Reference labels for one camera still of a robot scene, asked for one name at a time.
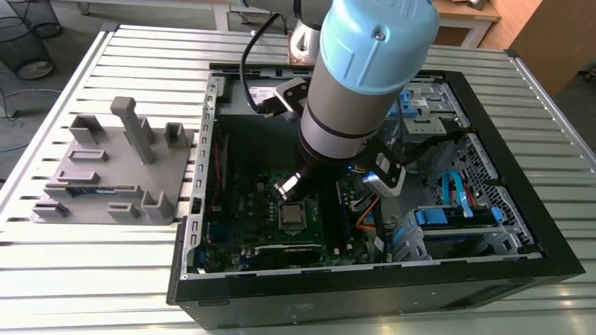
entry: black computer case frame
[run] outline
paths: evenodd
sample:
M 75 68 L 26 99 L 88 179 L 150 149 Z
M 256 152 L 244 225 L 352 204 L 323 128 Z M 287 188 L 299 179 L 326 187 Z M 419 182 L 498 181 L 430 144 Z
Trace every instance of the black computer case frame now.
M 212 64 L 212 68 L 238 73 L 236 65 Z M 419 75 L 440 75 L 450 83 L 544 258 L 515 262 L 443 262 L 422 267 L 380 265 L 366 271 L 180 280 L 183 222 L 175 242 L 168 304 L 179 305 L 206 329 L 474 308 L 532 286 L 556 283 L 584 273 L 464 75 L 434 70 L 423 70 Z

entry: gray post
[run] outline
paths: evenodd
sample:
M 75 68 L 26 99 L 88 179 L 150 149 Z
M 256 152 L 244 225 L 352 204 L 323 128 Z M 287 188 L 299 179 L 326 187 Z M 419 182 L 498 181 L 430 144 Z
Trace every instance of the gray post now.
M 156 155 L 154 150 L 151 150 L 150 140 L 147 139 L 146 132 L 140 127 L 138 115 L 135 114 L 136 105 L 138 103 L 134 98 L 118 96 L 114 98 L 110 109 L 112 110 L 112 114 L 122 119 L 122 124 L 124 124 L 127 130 L 128 141 L 135 147 L 143 164 L 151 164 L 156 161 Z
M 115 192 L 116 192 L 116 196 L 119 198 L 124 198 L 124 199 L 130 199 L 130 198 L 138 198 L 138 199 L 143 199 L 143 189 L 140 188 L 139 185 L 119 185 L 119 186 L 130 186 L 130 189 L 124 189 L 124 188 L 116 188 Z
M 68 208 L 52 199 L 38 202 L 32 210 L 42 218 L 64 218 L 70 215 Z
M 94 115 L 79 115 L 72 121 L 68 130 L 76 141 L 84 146 L 87 143 L 98 144 L 95 134 L 104 131 L 104 127 L 102 127 Z
M 50 198 L 72 198 L 72 193 L 68 190 L 68 183 L 63 181 L 58 181 L 52 184 L 63 184 L 64 187 L 44 187 L 44 192 L 50 196 Z
M 139 210 L 131 202 L 110 202 L 107 212 L 116 222 L 135 220 Z
M 147 117 L 140 119 L 140 127 L 143 128 L 143 132 L 147 136 L 147 140 L 150 141 L 150 144 L 154 144 L 156 141 L 156 136 L 154 134 L 154 130 L 151 129 L 150 122 L 147 120 Z
M 188 148 L 187 133 L 184 132 L 184 125 L 175 122 L 168 122 L 164 128 L 164 138 L 168 148 L 183 147 Z
M 151 219 L 164 219 L 175 215 L 175 206 L 163 191 L 159 194 L 158 201 L 155 201 L 151 193 L 146 191 L 140 201 L 140 208 Z

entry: aluminum slotted table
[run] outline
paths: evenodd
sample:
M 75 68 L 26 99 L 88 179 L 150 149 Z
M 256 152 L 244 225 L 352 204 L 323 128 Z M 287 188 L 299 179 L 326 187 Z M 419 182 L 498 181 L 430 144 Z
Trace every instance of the aluminum slotted table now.
M 116 125 L 111 100 L 132 96 L 152 126 L 182 122 L 200 130 L 208 64 L 238 62 L 250 38 L 247 33 L 135 26 L 100 32 L 0 191 L 0 332 L 204 332 L 166 304 L 175 224 L 43 225 L 30 217 L 72 140 L 66 127 L 75 116 L 95 114 L 104 126 Z M 286 36 L 275 35 L 266 35 L 248 58 L 260 64 L 287 59 Z M 424 68 L 466 74 L 588 273 L 478 310 L 243 333 L 584 335 L 596 329 L 595 155 L 519 59 L 500 51 L 436 47 Z M 184 183 L 180 200 L 190 190 Z M 179 201 L 179 218 L 188 207 Z

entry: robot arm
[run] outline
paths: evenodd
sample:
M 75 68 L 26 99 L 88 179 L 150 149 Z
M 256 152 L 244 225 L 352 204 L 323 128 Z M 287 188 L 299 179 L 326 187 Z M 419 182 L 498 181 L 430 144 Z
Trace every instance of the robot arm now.
M 304 1 L 303 19 L 320 20 L 323 12 L 315 8 L 326 10 L 330 2 Z M 246 0 L 250 6 L 282 13 L 295 13 L 296 3 L 300 1 Z M 438 30 L 439 14 L 431 0 L 332 2 L 300 120 L 303 164 L 295 176 L 276 185 L 284 200 L 308 184 L 335 179 L 344 166 L 362 159 L 398 95 L 422 68 Z M 391 174 L 400 165 L 376 159 L 387 148 L 374 147 L 372 164 L 384 161 L 386 166 L 371 170 L 395 187 L 399 176 Z
M 236 2 L 242 6 L 296 17 L 306 24 L 322 25 L 334 0 L 236 0 Z

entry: blue plastic latch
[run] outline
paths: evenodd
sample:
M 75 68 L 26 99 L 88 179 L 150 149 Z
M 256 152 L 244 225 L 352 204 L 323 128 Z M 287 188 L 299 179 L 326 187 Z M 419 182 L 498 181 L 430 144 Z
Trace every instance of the blue plastic latch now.
M 416 215 L 416 221 L 419 222 L 419 225 L 426 225 L 427 224 L 427 218 L 424 217 L 424 214 L 422 213 L 422 211 L 418 211 L 415 213 Z
M 506 216 L 503 215 L 503 211 L 499 207 L 491 208 L 492 215 L 495 216 L 496 222 L 502 225 L 506 221 Z
M 391 105 L 388 117 L 398 117 L 398 103 Z
M 454 179 L 456 183 L 456 193 L 458 193 L 458 204 L 464 209 L 464 217 L 471 218 L 475 216 L 472 213 L 472 209 L 470 208 L 468 196 L 466 195 L 464 182 L 462 181 L 462 177 L 456 171 L 446 171 L 443 174 L 443 204 L 451 204 L 451 195 L 450 195 L 450 179 Z
M 399 240 L 402 235 L 403 235 L 403 228 L 400 228 L 400 230 L 398 230 L 398 232 L 395 233 L 394 237 L 391 238 L 391 245 L 394 245 L 394 246 L 398 245 L 398 240 Z
M 424 208 L 416 212 L 419 225 L 446 225 L 447 216 L 442 208 Z
M 408 90 L 400 93 L 400 105 L 402 105 L 402 116 L 403 117 L 416 117 L 419 116 L 419 110 L 414 107 L 412 101 L 410 100 L 411 92 Z
M 402 116 L 403 117 L 416 117 L 419 116 L 419 110 L 412 104 L 410 100 L 410 96 L 412 92 L 408 90 L 403 90 L 400 93 L 400 100 L 391 106 L 388 117 L 398 117 L 398 104 L 400 104 Z

